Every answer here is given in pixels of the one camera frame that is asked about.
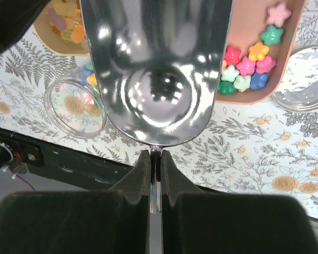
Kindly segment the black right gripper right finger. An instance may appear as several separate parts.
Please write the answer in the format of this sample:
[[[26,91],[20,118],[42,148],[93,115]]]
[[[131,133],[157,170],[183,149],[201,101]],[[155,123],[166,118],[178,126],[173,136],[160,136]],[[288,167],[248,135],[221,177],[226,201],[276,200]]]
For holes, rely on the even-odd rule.
[[[305,210],[283,195],[205,192],[161,156],[164,253],[318,253]]]

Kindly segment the pink tray of colourful candies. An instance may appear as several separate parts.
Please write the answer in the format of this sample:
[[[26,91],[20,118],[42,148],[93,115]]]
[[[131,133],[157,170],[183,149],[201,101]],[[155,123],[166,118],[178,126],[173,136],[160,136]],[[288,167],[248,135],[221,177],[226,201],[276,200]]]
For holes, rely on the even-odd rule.
[[[279,86],[306,1],[235,1],[216,100],[254,104]]]

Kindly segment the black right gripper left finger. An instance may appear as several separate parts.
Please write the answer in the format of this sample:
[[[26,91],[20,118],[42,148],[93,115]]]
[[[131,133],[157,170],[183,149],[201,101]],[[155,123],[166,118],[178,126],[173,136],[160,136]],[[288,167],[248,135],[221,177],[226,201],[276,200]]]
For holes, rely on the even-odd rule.
[[[17,192],[0,202],[0,253],[148,253],[149,152],[112,188]]]

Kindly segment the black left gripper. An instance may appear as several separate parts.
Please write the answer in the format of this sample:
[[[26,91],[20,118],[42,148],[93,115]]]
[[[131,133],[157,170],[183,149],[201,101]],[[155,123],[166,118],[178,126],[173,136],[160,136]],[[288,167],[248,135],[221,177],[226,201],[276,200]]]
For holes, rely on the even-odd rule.
[[[0,54],[16,44],[49,2],[0,0]]]

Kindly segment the silver metal scoop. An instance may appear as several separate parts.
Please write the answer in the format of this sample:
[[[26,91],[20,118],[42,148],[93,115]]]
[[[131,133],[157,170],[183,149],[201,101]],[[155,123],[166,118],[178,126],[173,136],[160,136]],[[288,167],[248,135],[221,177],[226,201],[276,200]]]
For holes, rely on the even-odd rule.
[[[232,1],[81,1],[110,122],[151,149],[150,211],[161,210],[165,147],[206,128],[220,80]]]

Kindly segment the beige tray of orange candies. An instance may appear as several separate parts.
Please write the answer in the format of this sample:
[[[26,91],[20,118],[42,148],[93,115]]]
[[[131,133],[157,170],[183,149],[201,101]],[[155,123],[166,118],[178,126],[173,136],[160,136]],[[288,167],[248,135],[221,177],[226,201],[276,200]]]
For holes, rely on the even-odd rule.
[[[67,56],[89,54],[80,1],[50,1],[33,26],[40,41],[51,51]]]

